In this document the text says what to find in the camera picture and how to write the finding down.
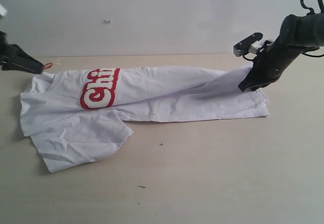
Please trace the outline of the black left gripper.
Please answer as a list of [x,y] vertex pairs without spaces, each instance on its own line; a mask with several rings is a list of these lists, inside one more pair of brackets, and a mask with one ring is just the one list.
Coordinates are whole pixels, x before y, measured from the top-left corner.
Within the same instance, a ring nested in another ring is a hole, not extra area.
[[1,70],[43,73],[44,65],[25,53],[17,44],[9,44],[7,34],[1,31]]

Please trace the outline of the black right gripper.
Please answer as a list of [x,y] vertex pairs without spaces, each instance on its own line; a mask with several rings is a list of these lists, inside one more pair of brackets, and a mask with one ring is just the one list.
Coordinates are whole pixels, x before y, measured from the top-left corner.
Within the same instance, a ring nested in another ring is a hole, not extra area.
[[284,70],[300,54],[300,46],[287,45],[281,37],[278,37],[269,48],[260,53],[253,68],[239,83],[238,88],[245,92],[269,86],[281,77]]

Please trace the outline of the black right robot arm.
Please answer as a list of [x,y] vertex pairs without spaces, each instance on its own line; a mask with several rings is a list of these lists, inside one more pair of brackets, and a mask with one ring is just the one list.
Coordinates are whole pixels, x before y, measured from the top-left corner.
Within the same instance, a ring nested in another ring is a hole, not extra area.
[[241,91],[257,90],[276,82],[301,54],[323,47],[323,14],[288,15],[277,39],[265,42],[253,59],[253,67],[238,85]]

